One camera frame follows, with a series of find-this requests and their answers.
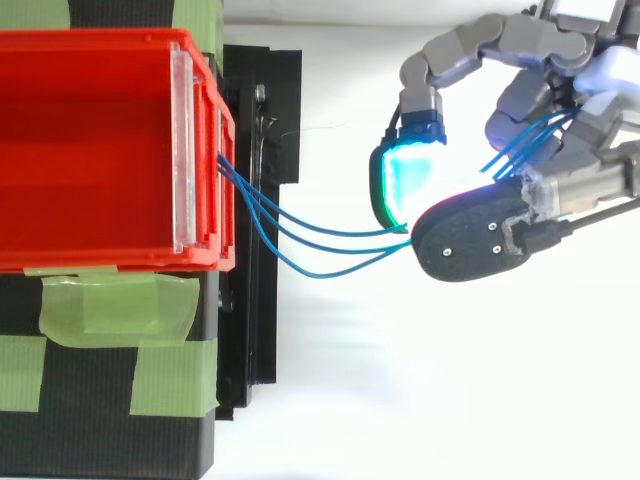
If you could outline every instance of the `blue wire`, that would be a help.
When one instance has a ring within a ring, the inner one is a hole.
[[[227,171],[233,170],[235,172],[235,170],[233,169],[233,166],[229,163],[229,161],[226,158],[224,158],[224,156],[219,155],[218,156],[218,162],[220,164],[224,165],[226,167]],[[404,233],[407,230],[407,224],[398,225],[398,226],[393,227],[393,228],[389,228],[389,229],[386,229],[386,230],[378,230],[378,231],[374,231],[374,232],[341,232],[339,230],[329,230],[329,229],[326,229],[326,228],[317,227],[315,225],[311,225],[310,223],[303,222],[299,218],[296,218],[293,215],[291,215],[290,213],[285,212],[278,205],[273,203],[268,197],[263,195],[263,193],[260,192],[260,190],[258,190],[253,185],[251,185],[251,183],[249,183],[247,180],[245,180],[242,176],[238,175],[238,178],[239,178],[239,181],[242,182],[242,184],[247,189],[249,189],[249,191],[251,191],[251,193],[253,193],[254,195],[257,195],[258,198],[260,198],[260,200],[262,200],[271,210],[273,210],[274,212],[279,213],[280,215],[282,215],[287,220],[290,220],[293,223],[295,223],[297,225],[300,225],[301,227],[304,227],[307,230],[311,230],[313,232],[322,233],[324,235],[332,235],[334,237],[366,238],[366,237],[378,237],[378,236],[386,235],[386,234],[389,234],[389,233]]]
[[[223,163],[229,164],[229,162],[226,160],[226,158],[224,159]],[[342,270],[340,272],[334,272],[334,273],[312,273],[312,272],[309,272],[309,271],[305,270],[304,268],[300,267],[299,265],[297,265],[295,262],[293,262],[289,258],[287,258],[284,254],[282,254],[276,248],[276,246],[271,242],[271,240],[269,240],[269,237],[265,233],[264,228],[262,228],[262,225],[260,223],[260,219],[258,218],[258,214],[256,213],[256,210],[253,207],[253,202],[251,201],[251,196],[249,195],[247,190],[244,188],[244,186],[241,185],[240,178],[242,178],[242,177],[235,170],[233,171],[232,175],[235,178],[236,183],[238,184],[238,189],[239,189],[240,193],[242,194],[242,197],[244,198],[245,203],[247,204],[247,208],[249,209],[249,213],[251,214],[251,217],[253,218],[253,221],[254,221],[254,223],[256,225],[256,228],[258,230],[258,233],[260,234],[260,238],[262,238],[262,241],[265,243],[267,248],[269,250],[271,250],[271,252],[275,256],[277,256],[280,260],[282,260],[284,263],[289,265],[295,271],[297,271],[298,273],[300,273],[302,275],[305,275],[305,276],[307,276],[309,278],[314,278],[316,280],[328,280],[328,279],[332,279],[332,278],[343,277],[345,275],[349,275],[351,273],[357,272],[358,270],[362,270],[363,268],[366,268],[366,267],[368,267],[370,265],[373,265],[374,263],[379,262],[380,260],[383,260],[383,259],[385,259],[387,257],[390,257],[394,253],[397,253],[400,250],[402,250],[403,248],[405,248],[404,246],[391,248],[390,250],[388,250],[387,252],[383,253],[382,255],[379,255],[379,256],[377,256],[375,258],[372,258],[371,260],[367,260],[366,262],[363,262],[363,263],[361,263],[359,265],[356,265],[355,267],[351,267],[351,268],[349,268],[347,270]]]
[[[227,170],[223,170],[223,169],[220,170],[220,174],[224,176],[227,180],[229,180],[236,188],[240,188],[240,184],[235,181],[235,179],[233,178],[233,174],[230,174]],[[273,216],[269,213],[269,211],[266,208],[264,208],[257,199],[255,199],[254,197],[250,197],[250,198],[253,204],[260,209],[262,214],[267,218],[267,220],[269,221],[269,223],[271,223],[271,225],[276,227],[279,231],[284,233],[287,237],[292,238],[296,242],[301,243],[302,245],[305,245],[307,247],[320,250],[322,252],[335,253],[338,255],[372,255],[375,253],[388,252],[392,248],[397,248],[397,247],[404,248],[411,245],[411,241],[407,241],[397,245],[372,248],[368,250],[344,250],[340,248],[333,248],[333,247],[326,247],[324,245],[318,245],[317,243],[310,242],[309,240],[305,240],[304,238],[301,238],[296,234],[291,233],[289,230],[287,230],[282,225],[280,225],[280,223],[275,218],[273,218]]]
[[[531,159],[538,151],[544,146],[544,144],[553,136],[553,134],[562,125],[575,118],[575,114],[568,115],[566,117],[557,120],[550,124],[544,130],[539,132],[527,145],[525,145],[517,155],[515,155],[506,165],[504,165],[493,177],[494,180],[504,178],[507,173],[509,176],[513,176],[516,171],[524,165],[529,159]]]
[[[550,138],[550,136],[547,136],[547,133],[550,132],[550,135],[553,135],[556,130],[556,127],[551,129],[551,126],[541,130],[530,142],[523,146],[522,149],[509,160],[509,162],[505,163],[502,168],[496,172],[493,179],[500,180],[501,178],[504,178],[505,174],[513,172],[516,165],[522,165],[522,163],[524,163],[522,162],[523,158],[526,161],[528,158],[533,157],[544,144],[541,140],[544,138],[544,141],[547,141]]]
[[[558,112],[552,113],[551,115],[547,115],[546,117],[541,118],[540,120],[535,122],[533,125],[531,125],[529,128],[527,128],[524,132],[522,132],[520,135],[518,135],[509,145],[507,145],[498,155],[496,155],[493,158],[493,160],[487,163],[487,165],[485,165],[482,168],[482,170],[480,170],[480,173],[487,173],[489,169],[491,169],[491,167],[493,167],[496,163],[498,163],[502,157],[506,156],[510,151],[512,151],[514,148],[520,145],[520,143],[522,143],[529,135],[534,133],[539,127],[547,124],[550,120],[553,120],[558,116],[561,116],[561,115],[568,116],[571,114],[575,115],[575,112],[576,112],[575,108],[566,108],[564,110],[560,110]]]

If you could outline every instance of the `white background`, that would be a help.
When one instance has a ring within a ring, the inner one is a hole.
[[[514,13],[537,3],[538,0],[225,0],[225,22],[449,26],[486,13]]]
[[[228,43],[303,51],[301,178],[282,189],[286,209],[332,228],[377,227],[369,155],[401,63],[435,33],[227,29]],[[470,171],[493,155],[484,123],[513,73],[488,63],[443,92],[451,156]],[[341,280],[281,265],[278,384],[218,424],[210,477],[640,478],[639,220],[611,220],[463,285],[431,280],[409,249]],[[354,261],[281,245],[315,271]]]

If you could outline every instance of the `screw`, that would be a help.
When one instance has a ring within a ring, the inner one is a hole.
[[[256,86],[256,101],[258,103],[264,103],[267,100],[267,87],[264,85]]]

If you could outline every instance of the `green tape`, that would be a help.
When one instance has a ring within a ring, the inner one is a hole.
[[[27,277],[53,277],[58,275],[82,275],[86,273],[118,273],[115,265],[104,267],[25,268]]]
[[[40,331],[69,348],[182,346],[198,308],[200,281],[156,274],[42,280]]]
[[[69,29],[67,0],[0,0],[0,30]]]
[[[189,30],[200,50],[213,53],[222,73],[224,52],[222,0],[175,0],[173,26]]]
[[[140,348],[131,415],[202,418],[218,406],[218,340]]]
[[[46,347],[44,337],[0,336],[0,412],[38,412]]]
[[[159,333],[155,275],[84,275],[82,278],[85,333]]]

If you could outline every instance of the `red plastic bin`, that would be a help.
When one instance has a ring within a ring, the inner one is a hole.
[[[234,142],[186,31],[0,33],[0,272],[230,270]]]

